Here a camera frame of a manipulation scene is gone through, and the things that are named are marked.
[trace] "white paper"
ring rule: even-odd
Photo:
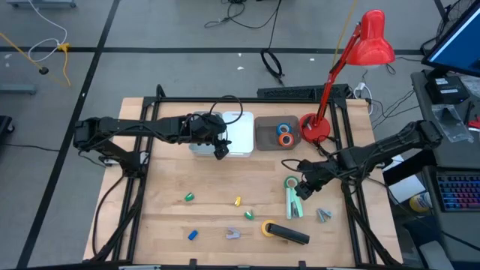
[[[392,159],[393,162],[387,167],[385,167],[385,169],[382,170],[383,172],[397,166],[404,161],[404,159],[400,155],[395,156]],[[415,175],[411,175],[404,180],[401,180],[398,183],[391,185],[389,188],[391,193],[399,203],[402,203],[425,190],[425,187]]]

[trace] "lamp arm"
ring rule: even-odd
[[[320,101],[320,107],[318,108],[318,112],[316,113],[316,119],[313,121],[314,125],[319,125],[322,121],[323,117],[325,116],[325,111],[327,108],[327,101],[330,96],[330,91],[332,90],[333,83],[335,79],[337,79],[337,75],[342,71],[342,69],[347,64],[347,58],[350,52],[352,51],[353,46],[360,38],[360,23],[357,23],[355,30],[353,31],[352,37],[348,41],[345,46],[345,50],[342,53],[340,59],[338,59],[337,63],[331,68],[330,72],[328,73],[328,79],[323,89],[322,100]]]

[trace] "wooden tabletop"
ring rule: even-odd
[[[138,119],[142,101],[142,98],[125,98],[119,118]],[[374,135],[365,101],[348,100],[347,103],[355,145],[372,143]],[[209,110],[210,106],[210,103],[162,103],[158,117]],[[244,103],[244,110],[255,117],[294,115],[300,118],[305,113],[316,112],[317,108],[316,104]],[[239,108],[235,103],[219,103],[215,110],[225,112]],[[338,115],[345,147],[340,110]],[[331,120],[328,109],[325,117]],[[134,137],[117,136],[114,142],[130,151],[134,140]],[[328,151],[335,151],[333,142],[325,141],[322,145]],[[218,161],[194,156],[187,144],[170,145],[155,140],[133,262],[186,265],[189,259],[196,258],[199,265],[297,266],[299,260],[304,260],[307,266],[354,266],[341,182],[331,181],[320,192],[302,201],[304,217],[287,220],[283,182],[287,176],[300,175],[281,165],[285,158],[324,160],[305,141],[292,151],[255,149],[249,158]],[[119,167],[106,169],[99,199],[120,175]],[[372,178],[383,182],[379,170],[373,171]],[[97,249],[117,227],[125,183],[126,179],[107,197],[100,211]],[[390,254],[401,261],[385,188],[370,181],[364,181],[363,187],[370,227]],[[185,202],[189,192],[195,199]],[[237,196],[242,198],[240,207],[233,205]],[[318,208],[329,210],[333,218],[320,223]],[[252,209],[255,219],[247,220],[244,213]],[[260,225],[267,219],[308,234],[310,244],[265,237]],[[227,227],[239,230],[241,238],[226,239]],[[192,230],[199,234],[190,241],[188,235]],[[129,231],[127,229],[124,234],[124,243],[128,241]],[[363,261],[367,262],[364,237],[361,233],[358,235]],[[121,258],[125,258],[126,246],[122,245]],[[84,257],[92,257],[92,231]]]

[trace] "blue tape roll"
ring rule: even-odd
[[[290,126],[288,123],[280,123],[277,126],[277,135],[280,136],[280,134],[284,133],[292,133],[293,129],[292,126]]]

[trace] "concrete floor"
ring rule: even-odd
[[[96,47],[113,0],[79,0],[78,8],[40,10],[50,20],[68,30],[73,47]],[[276,1],[246,3],[238,20],[259,25],[272,13]],[[336,46],[352,1],[286,0],[280,7],[272,47],[323,48]],[[385,11],[385,36],[398,50],[417,50],[436,33],[440,15],[433,1],[362,0],[346,30],[347,42],[354,22],[374,8]],[[228,22],[204,29],[210,20],[223,18],[226,4],[217,0],[152,1],[122,0],[106,39],[106,47],[265,47],[271,25],[259,30],[242,28]],[[32,46],[45,38],[61,39],[62,31],[44,22],[32,9],[13,9],[0,1],[2,31],[20,46]],[[37,53],[34,58],[44,55]],[[63,54],[55,53],[43,64],[62,78]],[[12,116],[16,131],[9,143],[32,144],[59,149],[83,81],[93,57],[92,52],[69,53],[68,74],[71,88],[62,88],[40,76],[16,52],[0,52],[2,83],[33,83],[38,93],[0,95],[0,115]],[[331,54],[277,54],[286,86],[323,84],[332,64]],[[417,55],[405,55],[421,59]],[[366,76],[373,98],[389,106],[412,89],[410,74],[423,67],[418,62],[398,59],[391,76],[384,67]],[[346,66],[337,83],[353,88],[364,70]],[[276,87],[256,53],[114,53],[101,55],[81,119],[90,116],[118,115],[126,97],[153,95],[160,83],[168,96],[256,97],[257,89]],[[397,111],[417,105],[415,95]],[[378,117],[374,108],[371,119]],[[396,133],[407,122],[420,119],[418,109],[390,118],[375,129],[382,139]],[[32,148],[3,147],[0,154],[0,269],[17,265],[57,154]],[[104,170],[77,157],[70,147],[37,244],[28,266],[78,263],[83,258],[95,204]]]

